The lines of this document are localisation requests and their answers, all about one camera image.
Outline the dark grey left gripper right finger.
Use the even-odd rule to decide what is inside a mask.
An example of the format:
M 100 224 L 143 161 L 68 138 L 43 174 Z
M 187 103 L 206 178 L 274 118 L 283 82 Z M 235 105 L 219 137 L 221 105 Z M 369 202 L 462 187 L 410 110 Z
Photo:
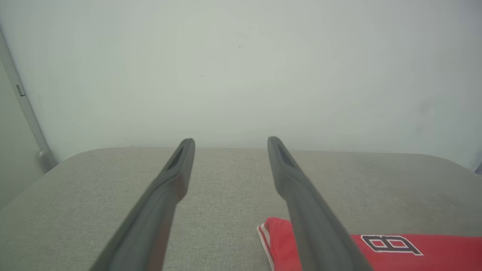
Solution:
M 267 139 L 275 188 L 286 201 L 305 271 L 371 271 L 372 266 L 278 137 Z

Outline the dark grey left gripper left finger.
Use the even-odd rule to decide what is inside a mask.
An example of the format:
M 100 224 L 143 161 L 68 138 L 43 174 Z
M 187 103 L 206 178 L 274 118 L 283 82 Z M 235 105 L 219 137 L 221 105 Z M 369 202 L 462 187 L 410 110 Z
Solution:
M 194 139 L 184 139 L 91 266 L 92 271 L 160 271 L 177 204 L 188 191 Z

